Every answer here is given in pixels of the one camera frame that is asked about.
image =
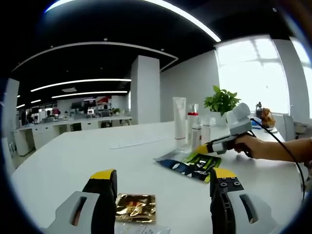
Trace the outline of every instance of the led light strip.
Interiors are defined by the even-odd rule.
[[[59,0],[55,3],[53,3],[48,9],[46,9],[45,12],[57,7],[57,6],[60,6],[64,3],[67,3],[67,2],[70,2],[70,1],[73,1],[73,0]],[[153,3],[153,4],[156,4],[158,6],[161,6],[163,8],[166,8],[170,11],[173,11],[175,12],[176,14],[184,17],[185,19],[187,19],[188,21],[192,22],[193,24],[195,24],[197,27],[199,27],[201,30],[203,30],[205,33],[207,33],[212,39],[214,39],[216,42],[220,42],[221,39],[210,29],[208,28],[205,24],[203,24],[202,22],[200,22],[198,19],[196,19],[194,16],[190,15],[189,13],[183,11],[182,9],[166,2],[166,1],[163,1],[163,0],[142,0],[142,1],[147,1],[147,2],[150,2],[150,3]]]
[[[132,45],[132,44],[127,44],[127,43],[121,43],[121,42],[111,42],[111,41],[89,41],[89,42],[78,42],[78,43],[72,43],[72,44],[66,44],[66,45],[60,45],[60,46],[56,46],[53,47],[51,49],[48,50],[44,50],[41,51],[40,53],[37,53],[35,55],[32,55],[31,57],[29,57],[28,59],[24,60],[23,62],[21,62],[19,65],[17,65],[12,72],[14,72],[16,69],[18,69],[20,66],[22,66],[24,63],[28,62],[29,60],[32,60],[40,55],[43,55],[45,53],[51,52],[51,51],[55,51],[55,50],[59,50],[59,49],[63,49],[63,48],[68,48],[68,47],[72,47],[72,46],[81,46],[81,45],[116,45],[116,46],[126,46],[126,47],[131,47],[131,48],[136,48],[136,49],[141,49],[141,50],[147,50],[147,51],[151,51],[151,52],[155,52],[161,55],[165,55],[168,57],[173,58],[174,60],[169,62],[167,65],[163,66],[160,71],[164,70],[166,67],[170,66],[171,64],[175,63],[176,61],[178,61],[178,57],[170,55],[168,53],[165,53],[163,51],[159,51],[159,50],[154,50],[145,46],[141,46],[141,45]]]
[[[99,91],[99,92],[64,94],[64,95],[59,95],[59,96],[53,96],[51,98],[63,98],[63,97],[76,96],[76,95],[86,95],[86,94],[126,94],[126,93],[127,93],[127,91]]]
[[[40,89],[45,89],[45,88],[50,88],[58,85],[63,85],[63,84],[73,84],[73,83],[81,83],[81,82],[94,82],[94,81],[131,81],[130,79],[81,79],[81,80],[72,80],[72,81],[67,81],[67,82],[62,82],[62,83],[56,83],[56,84],[49,84],[46,86],[42,86],[37,89],[33,89],[30,92],[34,92]]]
[[[20,106],[17,106],[17,107],[16,107],[16,109],[18,109],[19,107],[23,107],[23,106],[25,106],[25,104],[23,104],[23,105],[20,105]]]
[[[40,101],[41,101],[41,99],[36,100],[36,101],[31,101],[30,103],[36,103],[36,102],[40,102]]]

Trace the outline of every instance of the human arm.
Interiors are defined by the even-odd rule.
[[[238,143],[245,143],[250,148],[254,158],[293,161],[293,158],[278,142],[262,141],[253,136],[244,135],[236,139],[235,144]],[[312,142],[309,138],[284,142],[284,145],[292,152],[298,162],[312,160]]]

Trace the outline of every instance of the transparent packet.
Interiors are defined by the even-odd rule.
[[[156,224],[115,223],[115,234],[170,234],[170,229]]]

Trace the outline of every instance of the person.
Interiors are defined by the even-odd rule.
[[[244,143],[251,150],[253,158],[269,160],[282,160],[293,162],[293,158],[278,142],[268,142],[257,139],[253,136],[244,135],[236,139],[235,144]],[[312,190],[312,137],[302,138],[283,143],[296,157],[297,162],[303,162],[309,170],[306,182],[306,190]]]
[[[29,111],[29,113],[27,114],[27,121],[28,123],[33,123],[34,122],[34,119],[31,117],[32,115],[32,112]]]

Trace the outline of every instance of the white pillar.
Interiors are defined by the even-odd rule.
[[[12,131],[16,129],[16,106],[19,85],[19,81],[9,78],[3,95],[2,137],[6,137],[9,143],[13,141]]]
[[[133,124],[160,122],[159,60],[138,56],[131,67],[131,116]]]
[[[294,105],[292,117],[296,122],[309,123],[308,88],[297,52],[290,40],[275,39],[274,43],[283,62],[288,83],[290,105]]]
[[[127,96],[112,96],[112,108],[127,110],[128,109]]]
[[[1,144],[3,147],[4,161],[7,172],[12,174],[15,170],[12,155],[9,149],[9,144],[14,143],[13,130],[16,129],[17,121],[17,95],[19,91],[20,82],[14,79],[8,79],[6,82],[6,88],[3,95],[2,104],[2,139]]]

